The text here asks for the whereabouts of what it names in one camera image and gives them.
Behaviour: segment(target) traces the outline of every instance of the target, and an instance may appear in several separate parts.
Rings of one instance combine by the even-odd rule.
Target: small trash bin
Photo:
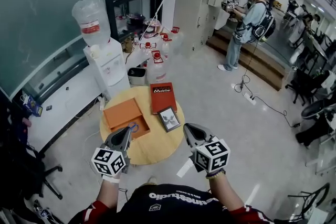
[[[128,79],[132,85],[145,85],[146,69],[132,67],[128,70]]]

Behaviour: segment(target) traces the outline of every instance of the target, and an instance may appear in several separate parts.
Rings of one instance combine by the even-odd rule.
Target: black bag
[[[252,26],[252,34],[260,42],[265,42],[267,38],[269,38],[269,36],[273,34],[276,27],[276,23],[271,11],[266,8],[265,2],[259,1],[257,3],[263,3],[265,5],[266,16],[260,21],[258,25]]]

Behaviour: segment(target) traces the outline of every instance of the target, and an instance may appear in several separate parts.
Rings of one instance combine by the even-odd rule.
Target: picture frame
[[[167,133],[181,126],[172,106],[159,111],[158,116]]]

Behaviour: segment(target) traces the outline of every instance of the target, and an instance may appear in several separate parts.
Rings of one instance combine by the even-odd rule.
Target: red book
[[[177,112],[175,95],[171,82],[151,84],[151,99],[152,113],[154,115],[168,106],[172,106],[175,113]]]

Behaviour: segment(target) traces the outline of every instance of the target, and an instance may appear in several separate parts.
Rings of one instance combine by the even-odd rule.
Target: wristband
[[[114,178],[114,177],[109,177],[109,176],[106,176],[106,175],[103,175],[102,178],[103,178],[104,180],[110,182],[110,183],[119,184],[119,182],[120,182],[120,179],[117,179],[117,178]]]
[[[219,176],[220,173],[226,174],[225,170],[222,168],[222,169],[219,169],[218,171],[216,171],[214,173],[208,173],[205,178],[206,179],[214,179],[217,176]]]

